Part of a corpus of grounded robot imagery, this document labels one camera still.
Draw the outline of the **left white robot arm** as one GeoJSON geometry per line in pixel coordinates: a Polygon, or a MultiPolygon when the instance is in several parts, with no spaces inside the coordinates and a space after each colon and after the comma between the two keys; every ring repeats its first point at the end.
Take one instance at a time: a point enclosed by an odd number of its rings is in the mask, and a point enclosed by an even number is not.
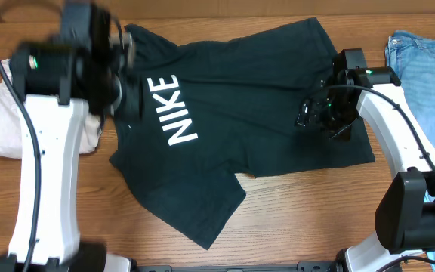
{"type": "Polygon", "coordinates": [[[17,220],[0,271],[136,270],[103,243],[81,241],[76,218],[83,126],[118,97],[119,54],[108,43],[26,42],[2,69],[23,152],[17,220]]]}

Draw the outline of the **black Nike t-shirt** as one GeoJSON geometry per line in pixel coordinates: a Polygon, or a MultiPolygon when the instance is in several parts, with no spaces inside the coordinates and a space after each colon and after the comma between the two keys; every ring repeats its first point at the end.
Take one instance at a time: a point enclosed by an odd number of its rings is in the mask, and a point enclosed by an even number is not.
{"type": "Polygon", "coordinates": [[[245,198],[239,173],[255,177],[374,162],[363,122],[349,141],[297,128],[302,99],[332,72],[336,55],[316,18],[228,42],[178,46],[127,26],[137,53],[143,113],[115,120],[111,164],[148,211],[204,249],[245,198]]]}

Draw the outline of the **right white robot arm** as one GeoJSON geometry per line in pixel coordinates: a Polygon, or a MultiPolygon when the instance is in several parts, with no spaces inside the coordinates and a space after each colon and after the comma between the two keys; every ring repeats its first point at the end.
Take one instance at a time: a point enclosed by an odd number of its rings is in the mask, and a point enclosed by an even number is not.
{"type": "Polygon", "coordinates": [[[435,148],[406,103],[390,67],[345,69],[307,95],[296,120],[332,138],[365,120],[380,144],[392,182],[375,212],[375,230],[338,253],[332,271],[392,271],[435,251],[435,148]]]}

